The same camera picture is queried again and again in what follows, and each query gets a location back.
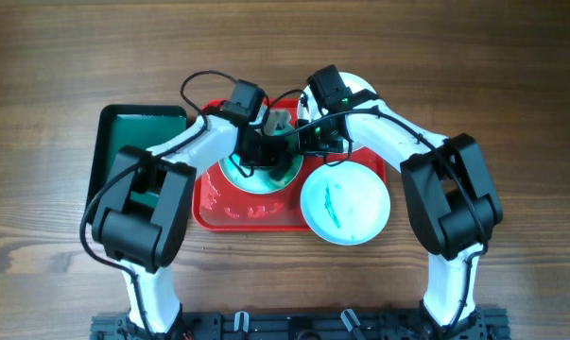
green object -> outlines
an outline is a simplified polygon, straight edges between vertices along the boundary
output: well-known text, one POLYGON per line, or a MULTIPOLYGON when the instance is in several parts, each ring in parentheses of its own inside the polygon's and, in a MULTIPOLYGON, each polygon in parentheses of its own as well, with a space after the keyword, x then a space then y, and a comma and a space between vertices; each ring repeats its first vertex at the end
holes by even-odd
MULTIPOLYGON (((177 106, 109 105, 104 108, 97 128, 87 203, 106 182, 114 157, 123 146, 146 149, 159 145, 182 133, 186 125, 186 113, 177 106)), ((152 193, 131 193, 131 199, 155 207, 158 197, 152 193)))

white bowl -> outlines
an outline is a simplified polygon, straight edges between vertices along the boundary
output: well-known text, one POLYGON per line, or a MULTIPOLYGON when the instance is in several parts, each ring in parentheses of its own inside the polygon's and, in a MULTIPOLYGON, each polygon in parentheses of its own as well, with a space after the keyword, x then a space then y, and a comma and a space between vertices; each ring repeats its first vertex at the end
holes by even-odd
POLYGON ((301 206, 305 222, 318 236, 343 246, 375 237, 390 211, 383 180, 352 161, 316 169, 303 184, 301 206))

red plastic tray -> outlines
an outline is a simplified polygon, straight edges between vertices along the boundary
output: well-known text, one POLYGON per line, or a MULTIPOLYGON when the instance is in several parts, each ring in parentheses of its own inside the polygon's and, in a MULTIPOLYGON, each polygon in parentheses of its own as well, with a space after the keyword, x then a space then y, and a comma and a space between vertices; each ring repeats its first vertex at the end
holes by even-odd
MULTIPOLYGON (((220 100, 209 103, 216 106, 220 100)), ((291 124, 297 121, 297 99, 283 99, 274 109, 288 109, 291 124)), ((329 155, 329 161, 345 159, 346 155, 329 155)), ((374 152, 363 147, 356 150, 352 162, 367 166, 386 183, 386 164, 374 152)), ((323 165, 322 157, 305 156, 298 176, 283 190, 254 195, 234 187, 223 175, 218 164, 213 165, 195 183, 192 214, 210 231, 308 231, 300 196, 305 180, 323 165)))

cable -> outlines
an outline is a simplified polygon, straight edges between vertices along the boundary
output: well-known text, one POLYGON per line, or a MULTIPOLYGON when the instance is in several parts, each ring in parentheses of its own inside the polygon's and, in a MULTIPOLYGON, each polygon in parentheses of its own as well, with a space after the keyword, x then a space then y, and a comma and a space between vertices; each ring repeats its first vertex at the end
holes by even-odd
POLYGON ((286 96, 291 95, 291 94, 302 94, 303 96, 303 100, 305 101, 305 105, 307 105, 307 94, 300 89, 293 89, 293 90, 289 90, 281 95, 279 95, 276 99, 274 99, 274 101, 269 105, 271 108, 274 107, 276 104, 278 104, 279 101, 283 100, 286 96))
POLYGON ((470 283, 471 283, 471 279, 472 279, 472 267, 473 267, 472 260, 476 256, 482 256, 482 255, 486 254, 486 252, 489 249, 488 243, 485 242, 485 243, 483 243, 483 245, 484 245, 484 247, 482 247, 482 250, 471 253, 467 257, 467 259, 465 259, 465 261, 464 261, 467 268, 465 271, 465 284, 463 285, 463 294, 461 294, 460 306, 459 306, 459 308, 457 308, 457 311, 455 312, 455 315, 453 316, 453 320, 446 327, 446 332, 452 332, 455 329, 455 326, 457 325, 458 320, 461 318, 461 314, 463 313, 463 309, 466 307, 467 297, 469 296, 470 283))
POLYGON ((468 258, 465 260, 465 263, 467 265, 467 271, 465 274, 465 285, 464 285, 464 289, 463 289, 463 294, 461 296, 461 300, 459 302, 459 307, 455 313, 453 321, 446 328, 446 332, 452 332, 454 330, 455 326, 457 325, 461 314, 463 313, 463 309, 464 309, 465 305, 467 304, 467 297, 469 295, 469 285, 470 285, 469 282, 471 280, 472 259, 475 258, 476 256, 486 254, 486 252, 488 251, 488 240, 486 238, 486 234, 484 232, 484 229, 482 228, 482 224, 480 223, 480 220, 477 216, 477 212, 475 211, 474 203, 472 203, 472 200, 470 199, 469 195, 465 191, 465 188, 462 186, 457 174, 455 173, 455 170, 448 163, 448 161, 446 161, 446 159, 442 156, 442 154, 439 152, 439 150, 435 146, 433 146, 431 143, 429 143, 429 141, 427 141, 421 133, 410 128, 409 126, 407 126, 406 124, 404 124, 400 120, 396 119, 395 117, 384 114, 383 112, 379 111, 376 107, 373 108, 373 110, 349 110, 349 111, 343 111, 343 112, 337 112, 337 113, 329 113, 328 115, 321 117, 317 120, 314 120, 314 121, 308 123, 307 125, 305 125, 303 127, 298 127, 296 129, 293 129, 289 132, 280 134, 278 136, 268 136, 268 137, 269 138, 284 138, 284 137, 299 133, 303 130, 312 128, 313 126, 319 124, 322 121, 326 121, 327 119, 332 119, 332 118, 338 117, 340 115, 347 115, 347 114, 373 114, 379 118, 388 119, 391 122, 393 122, 396 125, 403 128, 404 130, 406 130, 411 136, 413 136, 415 139, 417 139, 417 141, 423 143, 425 146, 427 146, 434 153, 434 155, 438 159, 439 163, 444 167, 444 170, 446 171, 447 175, 455 182, 459 191, 461 192, 463 200, 464 200, 465 204, 467 205, 468 210, 470 211, 470 215, 474 219, 475 227, 477 228, 477 231, 480 235, 479 241, 480 241, 480 243, 482 243, 483 248, 480 251, 477 251, 477 252, 470 254, 468 256, 468 258))
POLYGON ((266 105, 266 111, 264 112, 264 115, 262 116, 262 121, 257 123, 257 124, 249 124, 249 128, 252 128, 252 129, 261 128, 263 131, 264 126, 268 122, 270 104, 269 104, 269 97, 266 93, 264 93, 264 98, 268 100, 268 104, 266 105))
POLYGON ((330 164, 329 162, 326 161, 326 156, 327 156, 327 155, 328 155, 327 152, 324 152, 324 153, 322 154, 322 161, 324 162, 324 164, 325 164, 326 166, 335 167, 335 166, 338 166, 338 165, 340 165, 340 164, 343 164, 343 163, 346 162, 346 161, 349 161, 350 158, 352 157, 352 140, 351 140, 351 139, 348 139, 348 156, 345 158, 345 160, 341 160, 341 161, 338 161, 338 162, 335 162, 335 163, 330 164))
POLYGON ((255 167, 251 166, 249 173, 245 174, 245 171, 243 171, 243 168, 240 165, 236 164, 236 162, 234 161, 233 154, 228 157, 228 160, 230 160, 232 165, 234 165, 236 170, 238 170, 238 172, 240 173, 240 176, 244 177, 245 179, 248 179, 249 177, 253 176, 253 174, 255 173, 255 167))
POLYGON ((152 164, 153 162, 160 160, 162 157, 170 155, 170 154, 178 151, 179 149, 183 148, 184 146, 190 144, 192 141, 197 139, 197 137, 200 136, 204 131, 206 131, 208 124, 209 124, 209 121, 207 120, 207 117, 205 115, 201 115, 200 117, 202 118, 204 124, 197 133, 190 136, 185 141, 168 148, 166 151, 164 151, 162 153, 159 153, 159 154, 152 156, 152 157, 146 157, 146 158, 141 159, 137 163, 130 165, 128 168, 121 171, 116 176, 111 178, 108 182, 106 182, 106 184, 102 187, 102 189, 100 189, 94 195, 94 198, 92 198, 92 200, 89 202, 89 205, 85 209, 83 217, 81 218, 79 229, 78 229, 78 238, 79 238, 81 244, 83 245, 83 249, 92 259, 96 260, 97 262, 99 262, 101 264, 105 264, 109 267, 122 270, 122 271, 126 272, 127 274, 129 274, 129 276, 131 278, 131 283, 133 284, 133 290, 135 292, 135 299, 136 299, 136 303, 137 303, 137 308, 138 308, 138 311, 140 312, 140 317, 142 319, 142 323, 144 324, 144 329, 146 330, 146 333, 150 339, 155 339, 155 337, 154 337, 154 334, 150 330, 150 327, 148 326, 148 323, 147 323, 146 310, 144 309, 144 303, 142 301, 142 296, 140 293, 140 284, 137 280, 137 275, 135 274, 135 272, 133 272, 131 269, 125 267, 124 265, 114 263, 114 262, 108 261, 106 259, 102 259, 97 254, 95 254, 94 251, 89 246, 89 244, 87 243, 85 230, 87 227, 87 223, 89 222, 89 215, 90 215, 91 211, 94 210, 95 208, 97 208, 97 205, 99 204, 99 201, 102 198, 102 196, 104 196, 113 187, 114 184, 116 184, 119 180, 123 179, 125 176, 132 173, 133 171, 136 171, 140 167, 148 166, 148 165, 152 164))
POLYGON ((188 97, 183 94, 183 88, 186 87, 186 84, 194 79, 195 77, 198 76, 203 76, 203 75, 217 75, 217 76, 222 76, 225 77, 227 79, 229 79, 231 82, 236 83, 236 78, 234 78, 233 76, 227 75, 223 72, 219 72, 219 71, 214 71, 214 70, 207 70, 207 71, 199 71, 199 72, 195 72, 194 74, 192 74, 191 76, 189 76, 188 78, 186 78, 183 83, 181 84, 180 87, 180 96, 181 99, 183 99, 183 101, 185 101, 186 103, 188 103, 188 105, 190 105, 196 112, 200 113, 201 109, 195 104, 193 103, 190 99, 188 99, 188 97))
POLYGON ((268 118, 269 118, 269 110, 272 108, 272 105, 269 103, 269 96, 267 93, 264 93, 264 95, 266 96, 266 100, 268 102, 268 106, 266 107, 266 112, 264 112, 264 116, 262 117, 262 123, 260 126, 260 129, 262 131, 262 134, 265 135, 266 131, 265 131, 265 127, 266 127, 266 123, 268 122, 268 118))

wooden table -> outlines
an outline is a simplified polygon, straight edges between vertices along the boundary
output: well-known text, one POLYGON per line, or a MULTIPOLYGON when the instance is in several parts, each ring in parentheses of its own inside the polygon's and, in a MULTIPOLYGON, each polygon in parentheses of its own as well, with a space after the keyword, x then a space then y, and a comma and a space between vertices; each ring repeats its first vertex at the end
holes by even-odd
MULTIPOLYGON (((0 1, 0 339, 83 339, 92 315, 129 307, 121 274, 78 243, 104 106, 182 105, 181 81, 203 69, 274 96, 330 63, 418 125, 477 138, 505 218, 475 299, 508 308, 514 338, 570 338, 570 1, 9 0, 0 1)), ((208 76, 189 93, 203 103, 230 86, 208 76)), ((417 306, 427 256, 391 168, 389 191, 388 225, 364 246, 212 234, 191 221, 174 263, 184 309, 417 306)))

